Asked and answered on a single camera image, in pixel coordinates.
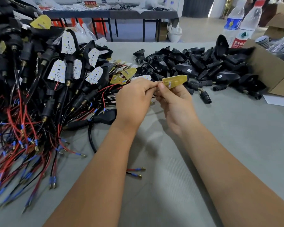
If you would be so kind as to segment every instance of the floor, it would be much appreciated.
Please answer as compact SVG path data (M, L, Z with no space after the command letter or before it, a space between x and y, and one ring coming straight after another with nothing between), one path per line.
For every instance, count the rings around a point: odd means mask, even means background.
M183 35L180 42L210 42L215 41L223 33L225 20L217 18L180 18L180 27ZM142 20L117 20L118 33L117 37L114 20L111 21L111 28L114 42L142 42L143 25ZM155 40L156 23L145 23L145 42L156 42ZM266 28L257 28L252 38L256 39L262 35ZM110 41L109 31L106 34L107 40Z

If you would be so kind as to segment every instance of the hand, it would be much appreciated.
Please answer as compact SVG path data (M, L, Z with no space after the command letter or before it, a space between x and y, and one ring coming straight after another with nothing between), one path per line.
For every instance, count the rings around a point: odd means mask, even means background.
M143 122L157 82L139 78L125 85L116 95L117 118L115 123L121 127L130 126L137 130Z
M199 123L193 107L192 97L183 85L169 90L163 83L158 85L156 99L164 109L166 122L169 128L182 137L183 132Z

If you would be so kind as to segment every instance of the bottle label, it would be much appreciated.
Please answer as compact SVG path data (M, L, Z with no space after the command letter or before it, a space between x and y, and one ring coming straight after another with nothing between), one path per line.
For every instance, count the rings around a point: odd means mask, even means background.
M242 48L248 38L251 38L255 30L240 29L233 41L232 48Z
M224 26L224 29L227 30L237 30L240 27L240 24L243 19L233 19L233 18L227 18L226 24Z

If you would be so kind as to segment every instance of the person's left hand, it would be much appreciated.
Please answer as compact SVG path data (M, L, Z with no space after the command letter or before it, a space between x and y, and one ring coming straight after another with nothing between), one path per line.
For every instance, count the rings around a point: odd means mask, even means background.
M146 116L157 86L157 82L144 78L138 78L125 85L116 95L115 123L137 130Z

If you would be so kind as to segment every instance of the table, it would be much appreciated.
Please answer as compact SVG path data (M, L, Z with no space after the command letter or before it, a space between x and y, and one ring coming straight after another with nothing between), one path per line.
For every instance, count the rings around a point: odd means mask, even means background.
M113 59L134 62L132 53L145 55L171 46L182 51L209 48L210 43L111 43ZM212 104L205 105L198 94L194 105L201 122L259 179L284 199L284 107L266 104L227 88L206 91ZM108 125L97 124L95 145L104 139ZM0 210L0 227L41 227L58 206L93 157L87 128L64 133L71 148L87 155L69 155L58 164L58 187L48 190L43 180L37 201L21 215L30 191ZM143 178L126 176L120 227L214 227L222 226L213 203L181 142L170 132L158 103L151 106L131 147L128 166L146 167Z
M129 11L129 10L86 10L86 11L71 11L71 10L49 10L43 11L43 14L49 16L50 19L59 19L63 25L62 19L65 18L91 18L93 27L95 27L95 22L104 22L108 23L109 31L110 31L110 40L113 41L113 36L111 32L111 24L110 18L115 19L116 32L118 36L118 28L117 21L126 20L126 19L143 19L143 42L145 41L145 22L156 22L158 26L158 32L160 32L160 24L162 19L170 19L173 27L176 27L179 23L179 17L177 11L144 11L139 14L137 11ZM97 30L95 30L95 36L98 39Z

